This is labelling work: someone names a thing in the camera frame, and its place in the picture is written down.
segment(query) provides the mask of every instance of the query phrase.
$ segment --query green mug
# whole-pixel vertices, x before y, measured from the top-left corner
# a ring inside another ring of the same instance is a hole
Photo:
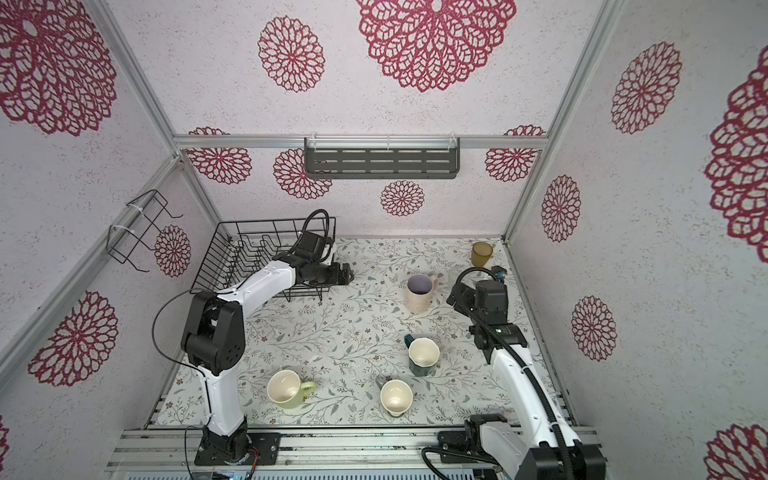
[[[280,370],[266,384],[266,396],[281,408],[295,409],[316,388],[315,382],[302,382],[299,374],[293,370]]]

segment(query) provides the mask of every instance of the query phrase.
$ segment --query dish rack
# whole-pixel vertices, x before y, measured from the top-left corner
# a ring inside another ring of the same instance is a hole
[[[242,282],[251,273],[264,268],[275,255],[291,248],[301,235],[304,220],[283,218],[220,222],[192,288],[217,292]],[[336,218],[329,217],[327,222],[328,236],[336,242]],[[322,236],[326,231],[325,217],[310,220],[306,230]],[[275,296],[288,301],[295,296],[318,296],[322,302],[323,293],[329,289],[330,286],[299,284]]]

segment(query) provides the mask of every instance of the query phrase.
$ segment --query wall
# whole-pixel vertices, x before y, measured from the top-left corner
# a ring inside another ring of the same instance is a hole
[[[513,238],[612,478],[768,472],[767,19],[628,2]]]
[[[150,271],[111,261],[0,397],[0,429],[7,429],[0,478],[99,478],[123,430],[147,421],[170,368],[152,346],[152,319],[190,288],[213,234],[180,172],[158,190],[168,210],[184,216],[161,214],[164,233],[147,235],[153,247],[159,237],[159,259],[143,248],[131,255]],[[168,355],[178,348],[188,308],[183,296],[157,321],[157,342]]]
[[[167,157],[79,4],[52,5],[0,7],[0,349]],[[69,46],[61,21],[83,22]]]
[[[600,4],[110,2],[182,134],[544,134]],[[191,157],[227,219],[325,207],[343,234],[479,236],[503,231],[534,159],[464,150],[455,180],[388,188],[309,180],[298,152]]]

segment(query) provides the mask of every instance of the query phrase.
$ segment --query leaf pattern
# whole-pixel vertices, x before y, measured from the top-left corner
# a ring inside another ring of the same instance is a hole
[[[251,425],[455,425],[477,413],[501,412],[517,419],[510,399],[468,334],[469,319],[445,303],[449,283],[468,268],[472,244],[494,246],[491,265],[510,270],[499,239],[339,239],[336,259],[348,262],[356,279],[335,286],[322,302],[298,297],[272,299],[246,319],[247,346],[237,366],[240,404]],[[441,284],[424,313],[403,305],[413,273],[435,274]],[[482,276],[468,276],[472,282]],[[507,276],[509,319],[528,340],[544,387],[549,374],[514,278]],[[428,336],[440,346],[434,375],[414,377],[408,368],[406,333]],[[319,388],[298,408],[283,410],[269,401],[266,384],[289,368]],[[414,402],[393,418],[379,404],[375,379],[408,383]],[[204,391],[197,374],[182,368],[172,382],[157,423],[193,425],[204,417]]]

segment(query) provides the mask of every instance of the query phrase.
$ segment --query red doily pattern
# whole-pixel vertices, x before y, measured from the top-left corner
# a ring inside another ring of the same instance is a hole
[[[189,266],[191,257],[190,239],[181,228],[168,225],[157,235],[154,259],[166,275],[180,276]]]
[[[616,128],[641,131],[667,109],[680,83],[680,52],[664,41],[639,54],[621,74],[611,108]]]
[[[195,128],[190,135],[228,135],[218,128]],[[190,148],[187,156],[197,171],[220,184],[238,184],[250,175],[250,157],[245,148]]]
[[[707,442],[707,480],[768,478],[768,432],[760,425],[718,430]]]
[[[117,336],[118,318],[109,300],[98,292],[85,292],[27,370],[40,383],[73,386],[101,368]]]
[[[0,472],[2,472],[2,462],[5,460],[5,454],[8,453],[8,429],[2,424],[2,415],[0,415]]]
[[[466,81],[504,41],[513,0],[357,0],[360,33],[382,73],[402,87],[445,90]]]
[[[616,322],[599,298],[586,296],[574,307],[571,331],[578,348],[593,360],[609,357],[616,347]]]
[[[541,127],[520,125],[507,130],[504,135],[542,136],[547,132]],[[485,169],[496,180],[504,182],[520,180],[528,176],[531,164],[536,160],[534,148],[492,148],[485,154]]]
[[[261,31],[259,58],[266,74],[288,91],[307,91],[325,71],[323,47],[295,18],[274,18]]]
[[[768,47],[755,70],[728,96],[723,123],[710,135],[710,205],[728,220],[728,235],[746,240],[768,263]]]
[[[313,180],[307,177],[304,150],[300,148],[280,152],[272,168],[280,188],[296,198],[309,200],[322,197],[333,185],[331,180]]]
[[[0,104],[14,121],[74,136],[111,115],[117,73],[76,0],[0,2]]]
[[[406,217],[422,207],[424,190],[413,182],[398,180],[384,187],[381,200],[388,214]]]
[[[581,198],[573,178],[561,175],[555,178],[541,202],[541,224],[550,240],[561,242],[576,228],[581,214]]]

